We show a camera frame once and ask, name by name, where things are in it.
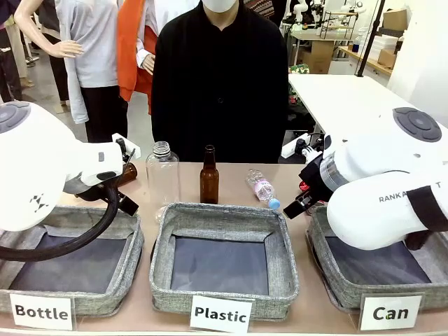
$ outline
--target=white paper sign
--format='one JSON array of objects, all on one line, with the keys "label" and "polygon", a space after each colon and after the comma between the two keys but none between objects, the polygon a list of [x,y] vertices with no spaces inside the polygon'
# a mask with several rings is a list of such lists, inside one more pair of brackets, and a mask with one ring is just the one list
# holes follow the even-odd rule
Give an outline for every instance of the white paper sign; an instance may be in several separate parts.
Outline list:
[{"label": "white paper sign", "polygon": [[252,302],[193,296],[190,327],[247,333],[251,310]]},{"label": "white paper sign", "polygon": [[69,298],[10,294],[14,323],[52,330],[73,330]]},{"label": "white paper sign", "polygon": [[366,297],[361,330],[413,328],[419,314],[421,295]]}]

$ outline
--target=plastic water bottle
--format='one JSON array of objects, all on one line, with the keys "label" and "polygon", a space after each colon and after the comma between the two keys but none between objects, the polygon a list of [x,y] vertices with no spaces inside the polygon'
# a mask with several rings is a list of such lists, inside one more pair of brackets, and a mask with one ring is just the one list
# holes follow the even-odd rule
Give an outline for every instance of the plastic water bottle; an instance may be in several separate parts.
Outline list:
[{"label": "plastic water bottle", "polygon": [[250,169],[246,177],[246,182],[252,188],[258,199],[266,203],[272,210],[280,207],[280,201],[275,198],[275,190],[271,183],[263,176],[259,170]]},{"label": "plastic water bottle", "polygon": [[146,159],[146,173],[150,203],[156,210],[156,219],[162,217],[165,207],[180,199],[179,158],[165,141],[156,142]]}]

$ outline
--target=mannequin hand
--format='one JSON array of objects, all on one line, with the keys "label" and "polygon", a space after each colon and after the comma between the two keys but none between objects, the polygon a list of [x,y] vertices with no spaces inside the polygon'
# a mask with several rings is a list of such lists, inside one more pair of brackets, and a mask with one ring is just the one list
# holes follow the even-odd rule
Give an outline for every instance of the mannequin hand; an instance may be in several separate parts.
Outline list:
[{"label": "mannequin hand", "polygon": [[66,40],[53,44],[51,49],[47,53],[57,58],[75,58],[77,55],[82,55],[84,52],[83,47],[77,44],[77,42]]},{"label": "mannequin hand", "polygon": [[145,57],[145,60],[143,61],[143,64],[142,64],[142,67],[143,67],[143,69],[147,70],[147,72],[150,75],[153,75],[154,64],[155,64],[155,56],[154,55],[148,55],[148,56]]}]

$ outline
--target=cardboard box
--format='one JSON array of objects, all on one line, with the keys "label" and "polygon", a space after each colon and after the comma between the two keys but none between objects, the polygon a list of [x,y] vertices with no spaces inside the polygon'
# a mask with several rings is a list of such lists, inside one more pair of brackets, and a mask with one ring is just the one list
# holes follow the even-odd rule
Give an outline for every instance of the cardboard box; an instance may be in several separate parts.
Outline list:
[{"label": "cardboard box", "polygon": [[311,74],[328,74],[334,47],[334,41],[313,41],[311,52],[301,52],[302,62],[308,64]]},{"label": "cardboard box", "polygon": [[393,50],[383,49],[379,54],[378,64],[384,65],[386,68],[393,69],[396,60],[397,55],[393,53]]},{"label": "cardboard box", "polygon": [[407,29],[407,11],[405,9],[395,9],[383,13],[383,28],[392,30]]}]

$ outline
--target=person's neck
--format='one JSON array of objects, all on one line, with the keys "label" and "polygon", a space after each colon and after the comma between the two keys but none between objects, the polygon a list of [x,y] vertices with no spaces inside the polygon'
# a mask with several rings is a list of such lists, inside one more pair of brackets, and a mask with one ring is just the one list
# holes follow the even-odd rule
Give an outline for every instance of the person's neck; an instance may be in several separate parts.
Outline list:
[{"label": "person's neck", "polygon": [[239,0],[236,0],[233,6],[224,13],[215,13],[204,6],[205,15],[212,23],[213,26],[217,26],[221,31],[224,28],[229,27],[237,18],[239,8]]}]

